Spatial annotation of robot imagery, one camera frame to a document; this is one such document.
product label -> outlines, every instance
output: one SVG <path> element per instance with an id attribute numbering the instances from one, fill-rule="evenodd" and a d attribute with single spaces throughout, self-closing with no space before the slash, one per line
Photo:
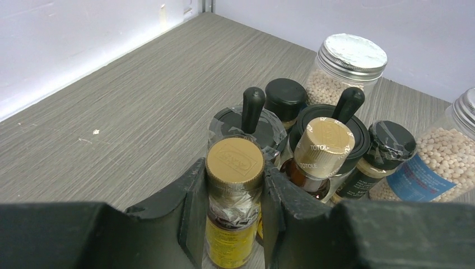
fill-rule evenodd
<path id="1" fill-rule="evenodd" d="M 257 217 L 257 235 L 264 239 L 264 228 L 262 227 L 262 213 L 259 207 L 259 216 Z"/>
<path id="2" fill-rule="evenodd" d="M 432 201 L 456 186 L 427 167 L 417 154 L 386 179 L 396 196 L 403 201 Z"/>
<path id="3" fill-rule="evenodd" d="M 232 269 L 246 264 L 252 251 L 257 222 L 238 231 L 219 228 L 206 219 L 208 255 L 218 267 Z"/>
<path id="4" fill-rule="evenodd" d="M 368 177 L 359 170 L 355 170 L 337 190 L 337 195 L 342 198 L 359 199 L 380 180 L 379 178 Z"/>

gold cap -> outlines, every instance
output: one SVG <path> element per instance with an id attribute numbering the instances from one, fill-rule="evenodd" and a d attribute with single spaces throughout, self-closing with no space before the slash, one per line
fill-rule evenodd
<path id="1" fill-rule="evenodd" d="M 309 122 L 294 151 L 300 169 L 316 178 L 329 178 L 338 172 L 355 146 L 353 133 L 332 118 Z"/>
<path id="2" fill-rule="evenodd" d="M 226 138 L 214 144 L 206 157 L 210 187 L 221 193 L 250 191 L 262 185 L 264 156 L 243 138 Z"/>

silver metal lid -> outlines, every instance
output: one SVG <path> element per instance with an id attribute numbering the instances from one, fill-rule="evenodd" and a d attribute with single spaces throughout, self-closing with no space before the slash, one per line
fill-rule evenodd
<path id="1" fill-rule="evenodd" d="M 383 49 L 350 34 L 331 35 L 317 53 L 317 60 L 331 72 L 357 81 L 379 78 L 388 63 Z"/>
<path id="2" fill-rule="evenodd" d="M 453 105 L 454 112 L 463 125 L 475 136 L 475 88 L 464 92 Z"/>

gray wood-grain shelf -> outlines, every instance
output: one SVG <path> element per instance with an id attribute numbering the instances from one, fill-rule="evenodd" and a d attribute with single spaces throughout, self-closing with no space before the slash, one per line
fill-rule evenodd
<path id="1" fill-rule="evenodd" d="M 239 103 L 249 86 L 304 82 L 314 57 L 202 14 L 0 123 L 0 202 L 94 200 L 123 210 L 204 156 L 217 111 Z M 447 106 L 382 80 L 358 115 L 416 132 Z M 248 267 L 264 268 L 262 247 L 254 250 Z M 211 268 L 206 258 L 203 265 Z"/>

blue label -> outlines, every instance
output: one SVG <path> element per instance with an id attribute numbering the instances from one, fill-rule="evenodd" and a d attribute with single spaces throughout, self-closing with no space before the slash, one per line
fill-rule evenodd
<path id="1" fill-rule="evenodd" d="M 393 192 L 403 201 L 432 201 L 456 186 L 427 167 L 417 154 L 386 179 Z"/>

